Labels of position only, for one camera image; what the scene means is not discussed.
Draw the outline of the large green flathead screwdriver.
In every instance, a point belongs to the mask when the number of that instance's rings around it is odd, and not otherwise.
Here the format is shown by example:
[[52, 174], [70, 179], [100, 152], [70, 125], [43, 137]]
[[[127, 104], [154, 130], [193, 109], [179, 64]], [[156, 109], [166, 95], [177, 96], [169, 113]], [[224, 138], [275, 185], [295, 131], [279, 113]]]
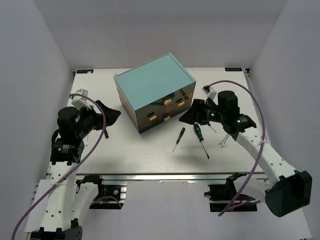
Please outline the large green flathead screwdriver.
[[207, 149], [206, 149], [206, 146], [204, 144], [204, 137], [202, 135], [202, 131], [201, 131], [200, 126], [197, 123], [195, 123], [193, 125], [193, 129], [194, 129], [194, 132], [195, 132], [196, 136], [198, 137], [199, 142], [202, 144], [202, 147], [204, 149], [204, 152], [205, 152], [207, 158], [210, 159], [210, 156], [209, 156], [209, 154], [207, 152]]

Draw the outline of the clear bottom drawer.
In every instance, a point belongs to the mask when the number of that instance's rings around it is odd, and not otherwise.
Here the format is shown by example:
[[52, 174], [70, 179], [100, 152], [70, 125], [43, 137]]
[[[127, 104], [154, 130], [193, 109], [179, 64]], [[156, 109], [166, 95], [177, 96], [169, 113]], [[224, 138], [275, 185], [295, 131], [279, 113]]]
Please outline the clear bottom drawer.
[[165, 122], [164, 117], [169, 115], [170, 119], [175, 117], [176, 115], [184, 112], [183, 109], [174, 109], [167, 113], [156, 113], [152, 112], [149, 115], [145, 115], [138, 119], [138, 125], [135, 124], [135, 129], [139, 134], [144, 133], [145, 131]]

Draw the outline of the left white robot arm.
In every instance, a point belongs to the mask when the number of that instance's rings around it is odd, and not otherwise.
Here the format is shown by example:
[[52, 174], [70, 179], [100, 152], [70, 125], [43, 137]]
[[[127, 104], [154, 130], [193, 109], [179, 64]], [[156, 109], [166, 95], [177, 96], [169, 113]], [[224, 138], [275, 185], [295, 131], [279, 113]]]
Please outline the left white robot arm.
[[97, 174], [76, 180], [85, 148], [84, 138], [93, 130], [108, 137], [121, 112], [105, 106], [100, 100], [92, 105], [73, 99], [72, 106], [57, 114], [58, 130], [51, 143], [51, 187], [39, 229], [30, 234], [32, 240], [80, 240], [81, 226], [90, 206], [105, 196], [106, 187]]

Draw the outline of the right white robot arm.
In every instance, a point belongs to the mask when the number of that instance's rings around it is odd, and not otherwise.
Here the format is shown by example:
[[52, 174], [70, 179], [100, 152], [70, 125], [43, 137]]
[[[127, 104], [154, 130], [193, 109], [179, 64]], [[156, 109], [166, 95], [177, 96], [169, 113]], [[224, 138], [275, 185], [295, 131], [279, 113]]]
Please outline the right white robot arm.
[[194, 99], [189, 110], [179, 121], [185, 124], [206, 125], [220, 123], [223, 130], [241, 145], [255, 160], [267, 176], [264, 182], [250, 179], [245, 187], [232, 182], [225, 188], [226, 195], [236, 200], [243, 194], [265, 203], [277, 217], [283, 217], [310, 204], [312, 177], [307, 171], [298, 171], [287, 163], [277, 151], [262, 139], [256, 123], [240, 112], [238, 97], [233, 91], [217, 94], [217, 103], [210, 92], [205, 100]]

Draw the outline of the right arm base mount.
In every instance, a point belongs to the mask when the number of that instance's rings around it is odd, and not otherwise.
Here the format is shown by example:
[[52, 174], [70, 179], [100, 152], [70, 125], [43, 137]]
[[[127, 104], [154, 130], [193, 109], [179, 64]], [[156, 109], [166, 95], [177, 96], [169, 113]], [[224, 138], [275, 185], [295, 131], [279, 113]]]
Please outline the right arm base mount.
[[[203, 195], [209, 199], [210, 212], [219, 213], [228, 205], [237, 193], [234, 181], [238, 178], [242, 180], [246, 175], [246, 173], [237, 172], [229, 176], [223, 184], [208, 185], [208, 191]], [[234, 207], [247, 201], [249, 201], [247, 204], [231, 208], [228, 212], [257, 212], [256, 200], [244, 194], [240, 194], [231, 206]]]

